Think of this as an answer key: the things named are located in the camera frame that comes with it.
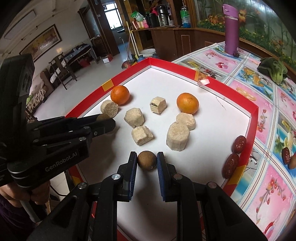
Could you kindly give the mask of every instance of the person's hand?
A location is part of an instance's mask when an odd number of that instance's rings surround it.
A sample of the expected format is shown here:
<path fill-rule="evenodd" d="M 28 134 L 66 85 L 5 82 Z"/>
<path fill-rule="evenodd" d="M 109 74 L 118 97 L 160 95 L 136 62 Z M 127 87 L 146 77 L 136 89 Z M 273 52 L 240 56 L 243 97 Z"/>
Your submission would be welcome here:
<path fill-rule="evenodd" d="M 15 182 L 0 187 L 0 194 L 6 198 L 14 207 L 22 207 L 20 201 L 34 201 L 36 204 L 45 204 L 49 200 L 50 181 L 32 190 L 30 195 L 21 189 Z"/>

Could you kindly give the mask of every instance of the plastic bag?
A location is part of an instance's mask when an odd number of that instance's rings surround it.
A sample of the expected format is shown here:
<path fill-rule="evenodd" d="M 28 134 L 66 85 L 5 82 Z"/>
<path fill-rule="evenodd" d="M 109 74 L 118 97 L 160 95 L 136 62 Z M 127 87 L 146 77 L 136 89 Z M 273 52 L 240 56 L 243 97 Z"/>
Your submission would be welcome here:
<path fill-rule="evenodd" d="M 132 14 L 131 14 L 131 17 L 132 18 L 135 18 L 137 21 L 141 22 L 143 21 L 144 19 L 144 16 L 142 14 L 140 14 L 139 12 L 137 11 L 134 11 Z"/>

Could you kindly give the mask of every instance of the red date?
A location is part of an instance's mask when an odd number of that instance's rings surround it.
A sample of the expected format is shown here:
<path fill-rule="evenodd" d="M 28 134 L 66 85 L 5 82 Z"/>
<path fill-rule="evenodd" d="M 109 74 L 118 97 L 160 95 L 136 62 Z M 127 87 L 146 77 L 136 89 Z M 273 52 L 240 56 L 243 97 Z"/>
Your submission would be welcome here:
<path fill-rule="evenodd" d="M 290 162 L 288 163 L 288 168 L 289 169 L 294 169 L 296 167 L 296 155 L 293 155 L 290 158 Z"/>
<path fill-rule="evenodd" d="M 246 138 L 244 136 L 238 136 L 232 145 L 232 151 L 236 154 L 240 154 L 246 146 Z"/>
<path fill-rule="evenodd" d="M 239 162 L 239 155 L 236 153 L 231 153 L 230 156 L 227 158 L 222 169 L 222 176 L 225 179 L 231 178 L 235 169 L 237 168 L 238 162 Z"/>
<path fill-rule="evenodd" d="M 291 157 L 290 157 L 290 151 L 289 151 L 288 147 L 285 147 L 285 148 L 281 151 L 281 157 L 282 157 L 282 159 L 283 159 L 283 163 L 284 163 L 285 165 L 289 164 Z"/>

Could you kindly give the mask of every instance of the orange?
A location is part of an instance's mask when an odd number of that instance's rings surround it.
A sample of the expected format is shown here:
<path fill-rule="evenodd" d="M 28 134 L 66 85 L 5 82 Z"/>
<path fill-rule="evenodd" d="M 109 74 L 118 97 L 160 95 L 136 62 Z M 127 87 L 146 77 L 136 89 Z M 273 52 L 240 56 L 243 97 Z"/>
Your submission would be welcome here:
<path fill-rule="evenodd" d="M 197 112 L 199 107 L 199 102 L 197 98 L 189 93 L 182 93 L 177 98 L 177 106 L 180 111 L 187 114 L 194 114 Z"/>
<path fill-rule="evenodd" d="M 130 93 L 123 85 L 118 85 L 111 91 L 111 100 L 118 105 L 122 105 L 129 100 Z"/>

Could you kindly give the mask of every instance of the green vegetable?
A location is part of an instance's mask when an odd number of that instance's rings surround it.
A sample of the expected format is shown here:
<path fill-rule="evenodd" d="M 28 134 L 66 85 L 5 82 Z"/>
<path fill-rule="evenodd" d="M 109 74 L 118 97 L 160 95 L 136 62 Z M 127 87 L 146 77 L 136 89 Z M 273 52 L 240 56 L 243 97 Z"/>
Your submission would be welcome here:
<path fill-rule="evenodd" d="M 274 57 L 261 59 L 261 63 L 257 70 L 267 76 L 270 76 L 272 81 L 279 85 L 283 79 L 287 78 L 287 68 L 283 63 L 283 57 L 278 60 Z"/>

